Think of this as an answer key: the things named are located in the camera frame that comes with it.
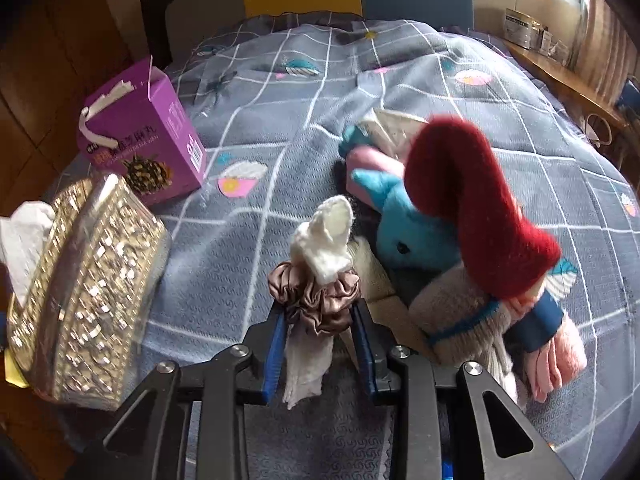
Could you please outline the white cloth with brown scrunchie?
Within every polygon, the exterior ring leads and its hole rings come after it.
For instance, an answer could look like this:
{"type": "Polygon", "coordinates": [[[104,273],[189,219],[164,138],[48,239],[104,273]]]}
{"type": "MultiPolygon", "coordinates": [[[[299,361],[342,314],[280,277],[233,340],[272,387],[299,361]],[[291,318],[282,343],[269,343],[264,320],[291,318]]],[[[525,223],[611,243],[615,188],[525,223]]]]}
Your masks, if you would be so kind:
{"type": "Polygon", "coordinates": [[[353,223],[348,199],[328,198],[294,231],[290,258],[268,275],[270,295],[284,307],[288,323],[283,402],[290,410],[320,396],[334,338],[352,324],[349,308],[360,297],[360,278],[347,248],[353,223]]]}

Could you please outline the red knitted sock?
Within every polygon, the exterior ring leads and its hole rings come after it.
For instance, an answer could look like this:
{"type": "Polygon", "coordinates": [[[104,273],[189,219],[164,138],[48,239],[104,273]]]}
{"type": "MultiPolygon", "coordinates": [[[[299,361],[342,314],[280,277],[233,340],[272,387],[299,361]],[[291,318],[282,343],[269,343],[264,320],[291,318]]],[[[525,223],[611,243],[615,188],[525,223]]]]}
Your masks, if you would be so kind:
{"type": "Polygon", "coordinates": [[[417,210],[456,228],[465,269],[490,296],[524,295],[561,258],[556,239],[518,208],[486,136],[472,122],[430,118],[411,141],[404,185],[417,210]]]}

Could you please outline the beige sock with blue stripe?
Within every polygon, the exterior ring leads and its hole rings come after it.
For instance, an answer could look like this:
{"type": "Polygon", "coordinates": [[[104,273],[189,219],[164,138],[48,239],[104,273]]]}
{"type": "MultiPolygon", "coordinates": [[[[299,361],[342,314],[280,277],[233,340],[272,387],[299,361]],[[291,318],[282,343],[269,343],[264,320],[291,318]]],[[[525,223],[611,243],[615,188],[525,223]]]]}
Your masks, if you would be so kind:
{"type": "Polygon", "coordinates": [[[526,407],[526,387],[514,374],[503,340],[511,313],[485,294],[462,264],[426,285],[412,300],[409,315],[439,364],[480,363],[519,408],[526,407]]]}

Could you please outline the blue plush toy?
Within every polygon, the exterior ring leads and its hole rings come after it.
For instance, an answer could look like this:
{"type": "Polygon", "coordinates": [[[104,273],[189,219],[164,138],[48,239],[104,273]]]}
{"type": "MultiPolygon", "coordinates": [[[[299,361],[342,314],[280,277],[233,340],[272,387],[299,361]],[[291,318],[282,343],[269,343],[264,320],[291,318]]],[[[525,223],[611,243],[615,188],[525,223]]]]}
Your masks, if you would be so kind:
{"type": "Polygon", "coordinates": [[[444,272],[460,262],[456,229],[416,209],[400,160],[383,153],[356,125],[345,128],[338,152],[347,193],[381,215],[375,249],[384,266],[444,272]]]}

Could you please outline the gold ornate tissue box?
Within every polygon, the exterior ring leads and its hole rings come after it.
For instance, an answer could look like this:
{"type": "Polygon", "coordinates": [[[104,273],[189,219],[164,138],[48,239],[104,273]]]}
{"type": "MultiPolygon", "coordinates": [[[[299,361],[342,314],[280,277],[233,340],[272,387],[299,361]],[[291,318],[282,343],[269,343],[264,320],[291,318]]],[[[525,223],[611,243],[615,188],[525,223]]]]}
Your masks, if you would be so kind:
{"type": "Polygon", "coordinates": [[[8,346],[21,378],[59,404],[114,411],[136,373],[171,236],[118,174],[58,193],[8,346]]]}

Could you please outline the white plastic wrapped packet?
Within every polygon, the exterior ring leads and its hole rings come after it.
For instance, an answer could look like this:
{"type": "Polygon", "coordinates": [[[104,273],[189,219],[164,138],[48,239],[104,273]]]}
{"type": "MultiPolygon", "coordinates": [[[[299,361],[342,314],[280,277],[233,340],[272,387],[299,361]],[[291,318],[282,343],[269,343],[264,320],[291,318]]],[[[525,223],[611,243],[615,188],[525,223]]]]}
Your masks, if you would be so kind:
{"type": "Polygon", "coordinates": [[[404,162],[413,138],[426,124],[427,120],[418,116],[371,108],[357,126],[382,153],[404,162]]]}

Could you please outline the purple cardboard gift box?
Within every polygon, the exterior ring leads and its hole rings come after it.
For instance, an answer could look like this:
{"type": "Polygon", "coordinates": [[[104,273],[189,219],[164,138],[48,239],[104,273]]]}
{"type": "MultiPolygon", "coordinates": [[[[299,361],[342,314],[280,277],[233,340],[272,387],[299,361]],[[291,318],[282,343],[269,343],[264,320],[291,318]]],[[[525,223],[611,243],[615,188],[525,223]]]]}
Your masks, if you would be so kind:
{"type": "Polygon", "coordinates": [[[77,144],[95,170],[123,177],[148,206],[188,194],[205,178],[205,148],[150,56],[85,99],[77,144]]]}

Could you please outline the grey checked bed quilt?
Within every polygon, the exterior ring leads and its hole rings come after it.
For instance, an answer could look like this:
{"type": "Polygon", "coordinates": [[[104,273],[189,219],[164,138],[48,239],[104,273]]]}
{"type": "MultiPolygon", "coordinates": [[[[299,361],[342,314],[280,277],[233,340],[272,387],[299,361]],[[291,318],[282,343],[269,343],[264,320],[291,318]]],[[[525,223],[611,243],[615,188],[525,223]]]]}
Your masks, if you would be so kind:
{"type": "Polygon", "coordinates": [[[578,479],[608,477],[639,422],[634,187],[498,44],[414,21],[260,16],[202,41],[169,76],[206,179],[154,207],[171,253],[137,371],[203,362],[268,314],[267,274],[296,226],[344,188],[338,144],[372,107],[456,115],[488,137],[526,216],[563,248],[561,304],[588,366],[526,413],[578,479]]]}

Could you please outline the wooden side desk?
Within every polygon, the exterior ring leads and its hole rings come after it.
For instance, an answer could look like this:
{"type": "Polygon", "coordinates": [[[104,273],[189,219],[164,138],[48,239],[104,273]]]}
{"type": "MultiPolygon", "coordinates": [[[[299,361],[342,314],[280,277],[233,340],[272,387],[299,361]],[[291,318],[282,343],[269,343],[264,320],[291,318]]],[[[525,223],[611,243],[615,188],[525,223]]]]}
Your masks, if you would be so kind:
{"type": "Polygon", "coordinates": [[[578,75],[560,63],[535,51],[526,50],[511,41],[503,43],[511,55],[535,78],[543,81],[551,93],[563,103],[580,107],[587,114],[597,114],[614,130],[624,130],[629,122],[612,105],[606,104],[578,75]]]}

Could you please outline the silver box on desk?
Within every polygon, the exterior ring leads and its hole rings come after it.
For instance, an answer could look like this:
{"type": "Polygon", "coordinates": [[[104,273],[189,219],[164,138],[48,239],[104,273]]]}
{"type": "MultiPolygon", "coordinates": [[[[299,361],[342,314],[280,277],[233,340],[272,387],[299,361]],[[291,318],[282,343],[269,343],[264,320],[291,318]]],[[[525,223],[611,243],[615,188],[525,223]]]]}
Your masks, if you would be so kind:
{"type": "Polygon", "coordinates": [[[526,50],[538,50],[540,24],[530,15],[506,8],[503,15],[503,37],[526,50]]]}

